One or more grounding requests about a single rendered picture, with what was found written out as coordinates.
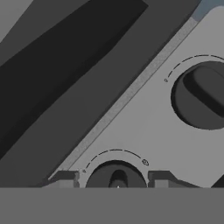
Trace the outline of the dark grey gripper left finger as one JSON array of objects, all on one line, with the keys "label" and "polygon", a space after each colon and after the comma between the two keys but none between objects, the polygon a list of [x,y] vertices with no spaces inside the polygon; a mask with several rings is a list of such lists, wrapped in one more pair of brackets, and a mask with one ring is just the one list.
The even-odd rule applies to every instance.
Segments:
[{"label": "dark grey gripper left finger", "polygon": [[51,188],[79,188],[80,173],[78,171],[58,171],[43,187]]}]

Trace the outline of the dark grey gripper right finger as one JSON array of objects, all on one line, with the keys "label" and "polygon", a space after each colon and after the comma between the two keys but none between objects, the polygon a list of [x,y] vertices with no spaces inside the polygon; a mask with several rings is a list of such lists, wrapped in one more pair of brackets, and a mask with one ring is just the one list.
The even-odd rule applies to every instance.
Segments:
[{"label": "dark grey gripper right finger", "polygon": [[148,187],[152,188],[198,188],[184,180],[177,179],[170,171],[148,171]]}]

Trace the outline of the light grey stove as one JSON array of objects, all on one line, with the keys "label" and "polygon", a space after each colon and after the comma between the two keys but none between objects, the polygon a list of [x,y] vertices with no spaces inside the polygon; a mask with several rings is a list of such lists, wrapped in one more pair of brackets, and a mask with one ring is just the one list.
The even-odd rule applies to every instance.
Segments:
[{"label": "light grey stove", "polygon": [[196,11],[161,45],[151,28],[143,32],[143,71],[60,165],[78,171],[86,186],[94,169],[110,160],[148,171],[170,171],[201,187],[224,176],[224,129],[197,129],[181,121],[171,105],[175,80],[205,61],[224,62],[224,0],[202,0]]}]

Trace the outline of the dark grey stove knob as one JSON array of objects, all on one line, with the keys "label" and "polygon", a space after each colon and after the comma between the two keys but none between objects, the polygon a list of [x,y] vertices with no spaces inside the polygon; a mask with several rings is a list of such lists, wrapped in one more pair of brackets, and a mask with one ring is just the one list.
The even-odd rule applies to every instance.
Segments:
[{"label": "dark grey stove knob", "polygon": [[171,88],[171,106],[189,126],[224,129],[224,62],[205,61],[186,69]]},{"label": "dark grey stove knob", "polygon": [[132,164],[110,160],[98,165],[90,175],[86,187],[146,188],[143,174]]}]

